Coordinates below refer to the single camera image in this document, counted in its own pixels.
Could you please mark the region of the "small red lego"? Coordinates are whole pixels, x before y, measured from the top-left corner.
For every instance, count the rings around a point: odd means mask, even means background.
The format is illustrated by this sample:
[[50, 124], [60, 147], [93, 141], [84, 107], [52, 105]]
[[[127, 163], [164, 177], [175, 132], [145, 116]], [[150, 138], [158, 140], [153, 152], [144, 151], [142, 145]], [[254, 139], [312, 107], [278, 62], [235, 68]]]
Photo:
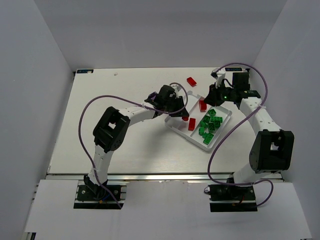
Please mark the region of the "small red lego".
[[184, 116], [184, 117], [182, 117], [182, 120], [186, 122], [189, 120], [189, 118], [187, 116]]

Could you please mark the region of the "red and green lego stack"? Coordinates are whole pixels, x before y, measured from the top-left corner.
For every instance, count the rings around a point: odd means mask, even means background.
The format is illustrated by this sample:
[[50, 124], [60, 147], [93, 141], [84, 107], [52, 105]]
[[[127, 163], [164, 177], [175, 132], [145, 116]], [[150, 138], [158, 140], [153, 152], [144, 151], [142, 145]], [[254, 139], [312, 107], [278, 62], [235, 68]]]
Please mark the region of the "red and green lego stack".
[[196, 119], [191, 117], [188, 123], [188, 130], [192, 132], [195, 130], [195, 128], [196, 128]]

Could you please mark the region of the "green 2x4 lego plate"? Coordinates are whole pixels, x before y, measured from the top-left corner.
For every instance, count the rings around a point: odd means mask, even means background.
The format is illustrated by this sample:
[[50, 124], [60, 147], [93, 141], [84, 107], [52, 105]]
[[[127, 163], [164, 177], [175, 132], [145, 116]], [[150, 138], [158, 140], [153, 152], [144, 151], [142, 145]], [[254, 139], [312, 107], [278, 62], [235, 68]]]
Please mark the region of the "green 2x4 lego plate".
[[211, 122], [223, 123], [223, 118], [220, 117], [220, 116], [212, 116], [212, 117], [210, 118], [210, 121], [211, 121]]

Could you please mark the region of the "green 2x2 lego brick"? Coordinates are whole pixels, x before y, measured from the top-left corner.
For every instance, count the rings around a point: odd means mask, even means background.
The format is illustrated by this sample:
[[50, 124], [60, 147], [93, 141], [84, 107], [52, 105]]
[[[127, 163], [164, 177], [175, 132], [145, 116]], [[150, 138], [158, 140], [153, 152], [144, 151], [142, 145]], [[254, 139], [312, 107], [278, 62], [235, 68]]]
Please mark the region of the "green 2x2 lego brick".
[[207, 129], [210, 133], [213, 133], [216, 129], [215, 129], [215, 124], [213, 122], [209, 122], [207, 125]]

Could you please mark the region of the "small green lego brick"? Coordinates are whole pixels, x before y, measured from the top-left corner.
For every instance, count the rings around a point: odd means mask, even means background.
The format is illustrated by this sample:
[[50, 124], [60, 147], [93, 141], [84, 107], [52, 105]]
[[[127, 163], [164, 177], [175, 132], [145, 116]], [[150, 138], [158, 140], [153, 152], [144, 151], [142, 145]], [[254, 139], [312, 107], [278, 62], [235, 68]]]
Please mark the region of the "small green lego brick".
[[203, 143], [205, 144], [205, 145], [208, 145], [210, 142], [211, 142], [211, 138], [205, 138], [204, 140], [203, 140]]

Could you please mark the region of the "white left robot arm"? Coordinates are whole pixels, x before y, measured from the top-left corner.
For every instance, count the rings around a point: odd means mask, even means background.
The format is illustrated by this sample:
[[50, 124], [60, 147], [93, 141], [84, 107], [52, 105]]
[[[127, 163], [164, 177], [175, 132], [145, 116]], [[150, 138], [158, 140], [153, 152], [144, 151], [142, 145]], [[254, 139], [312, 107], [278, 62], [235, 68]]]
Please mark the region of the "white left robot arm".
[[113, 195], [107, 189], [108, 169], [113, 153], [122, 145], [130, 126], [161, 115], [173, 118], [189, 116], [188, 96], [181, 96], [180, 90], [184, 87], [173, 82], [163, 85], [159, 92], [149, 94], [143, 103], [133, 102], [131, 107], [124, 109], [110, 106], [105, 110], [92, 132], [94, 155], [88, 157], [91, 170], [84, 177], [84, 184], [95, 199], [101, 200], [105, 194]]

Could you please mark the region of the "purple arch lego brick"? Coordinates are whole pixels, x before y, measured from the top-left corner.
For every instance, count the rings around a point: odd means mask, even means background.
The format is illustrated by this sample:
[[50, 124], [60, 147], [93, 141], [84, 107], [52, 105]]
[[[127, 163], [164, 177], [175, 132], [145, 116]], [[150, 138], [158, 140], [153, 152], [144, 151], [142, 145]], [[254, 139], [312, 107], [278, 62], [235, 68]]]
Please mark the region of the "purple arch lego brick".
[[156, 92], [153, 92], [149, 95], [149, 98], [150, 99], [154, 99], [156, 97], [157, 93]]

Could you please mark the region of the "white three-compartment tray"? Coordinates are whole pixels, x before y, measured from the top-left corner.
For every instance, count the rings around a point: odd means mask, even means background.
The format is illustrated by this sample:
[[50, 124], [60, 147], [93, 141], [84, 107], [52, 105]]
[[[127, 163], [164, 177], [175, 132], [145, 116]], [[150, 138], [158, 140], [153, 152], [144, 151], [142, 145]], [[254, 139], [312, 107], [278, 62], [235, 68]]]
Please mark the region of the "white three-compartment tray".
[[[228, 121], [231, 119], [232, 111], [222, 106], [213, 107], [208, 105], [206, 111], [202, 112], [200, 110], [199, 100], [202, 100], [203, 97], [199, 94], [193, 94], [191, 90], [187, 92], [187, 95], [188, 103], [186, 110], [189, 113], [189, 117], [195, 119], [194, 130], [189, 130], [189, 120], [185, 121], [180, 117], [168, 116], [165, 118], [164, 124], [167, 128], [182, 136], [190, 143], [206, 152], [209, 152], [213, 149], [215, 143], [218, 141], [218, 138], [222, 135], [224, 128], [228, 124]], [[199, 129], [202, 126], [201, 121], [203, 121], [206, 116], [210, 116], [210, 110], [215, 110], [216, 116], [222, 118], [222, 123], [219, 128], [216, 128], [212, 132], [213, 138], [211, 141], [209, 143], [205, 143], [205, 138], [203, 135], [199, 134]]]

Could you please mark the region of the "blue label right corner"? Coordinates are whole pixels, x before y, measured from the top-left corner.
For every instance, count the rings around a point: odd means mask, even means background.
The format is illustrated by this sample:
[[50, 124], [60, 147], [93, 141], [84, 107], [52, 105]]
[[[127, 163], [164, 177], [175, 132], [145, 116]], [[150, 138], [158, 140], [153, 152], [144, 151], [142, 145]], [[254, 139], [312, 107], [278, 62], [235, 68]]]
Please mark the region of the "blue label right corner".
[[224, 70], [226, 72], [243, 72], [241, 67], [225, 67]]

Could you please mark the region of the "blue label corner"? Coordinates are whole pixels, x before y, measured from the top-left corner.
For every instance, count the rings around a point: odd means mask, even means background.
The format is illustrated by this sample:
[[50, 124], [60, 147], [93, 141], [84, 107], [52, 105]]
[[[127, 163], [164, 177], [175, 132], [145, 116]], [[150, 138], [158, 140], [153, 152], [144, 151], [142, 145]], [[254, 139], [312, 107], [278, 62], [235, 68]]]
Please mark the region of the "blue label corner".
[[93, 69], [78, 69], [76, 74], [92, 74], [93, 72]]
[[225, 67], [224, 70], [226, 72], [243, 72], [241, 67]]

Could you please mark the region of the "red lego brick top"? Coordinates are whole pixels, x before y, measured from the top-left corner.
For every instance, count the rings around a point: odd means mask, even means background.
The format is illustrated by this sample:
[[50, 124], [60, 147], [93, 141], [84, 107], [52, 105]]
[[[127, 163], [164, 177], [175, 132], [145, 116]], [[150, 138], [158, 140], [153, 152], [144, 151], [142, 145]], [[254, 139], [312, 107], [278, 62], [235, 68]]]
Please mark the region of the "red lego brick top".
[[197, 85], [197, 82], [192, 77], [188, 77], [186, 81], [191, 87], [195, 87]]

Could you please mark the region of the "blue label left corner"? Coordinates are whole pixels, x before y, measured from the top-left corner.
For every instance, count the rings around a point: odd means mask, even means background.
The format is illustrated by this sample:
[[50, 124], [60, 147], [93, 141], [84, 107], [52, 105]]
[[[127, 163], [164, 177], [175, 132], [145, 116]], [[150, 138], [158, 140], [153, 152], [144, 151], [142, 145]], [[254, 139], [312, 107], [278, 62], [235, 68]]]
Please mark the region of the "blue label left corner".
[[93, 72], [93, 69], [78, 69], [76, 74], [92, 74]]

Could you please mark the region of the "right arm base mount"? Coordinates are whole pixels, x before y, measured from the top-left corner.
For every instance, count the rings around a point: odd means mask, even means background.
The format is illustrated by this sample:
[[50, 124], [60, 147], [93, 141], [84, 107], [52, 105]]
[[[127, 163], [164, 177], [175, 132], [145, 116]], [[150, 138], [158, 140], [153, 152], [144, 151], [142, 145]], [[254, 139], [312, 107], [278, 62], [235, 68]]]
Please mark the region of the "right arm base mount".
[[252, 185], [231, 186], [210, 184], [203, 190], [209, 196], [211, 213], [257, 212], [257, 202]]

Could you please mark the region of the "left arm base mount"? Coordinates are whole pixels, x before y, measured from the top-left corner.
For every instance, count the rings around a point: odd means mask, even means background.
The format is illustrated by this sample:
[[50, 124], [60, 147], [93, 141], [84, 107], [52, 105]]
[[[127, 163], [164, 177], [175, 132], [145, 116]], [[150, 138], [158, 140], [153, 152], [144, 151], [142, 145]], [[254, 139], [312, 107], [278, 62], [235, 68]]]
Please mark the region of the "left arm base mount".
[[[106, 187], [122, 207], [126, 199], [127, 186], [112, 184]], [[81, 210], [120, 210], [108, 191], [102, 189], [98, 194], [94, 194], [84, 183], [77, 187], [73, 208]]]

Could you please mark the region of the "aluminium table edge rail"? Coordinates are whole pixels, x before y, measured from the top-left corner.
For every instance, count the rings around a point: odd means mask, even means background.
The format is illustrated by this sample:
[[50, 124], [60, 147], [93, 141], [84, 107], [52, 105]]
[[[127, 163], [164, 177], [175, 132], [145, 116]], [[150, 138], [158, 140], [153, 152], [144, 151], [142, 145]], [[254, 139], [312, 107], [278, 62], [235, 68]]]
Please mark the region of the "aluminium table edge rail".
[[[78, 180], [84, 179], [84, 174], [48, 174], [46, 180]], [[207, 174], [167, 174], [167, 173], [150, 173], [150, 174], [126, 174], [126, 173], [111, 173], [108, 175], [108, 181], [113, 182], [129, 182], [129, 181], [210, 181]]]

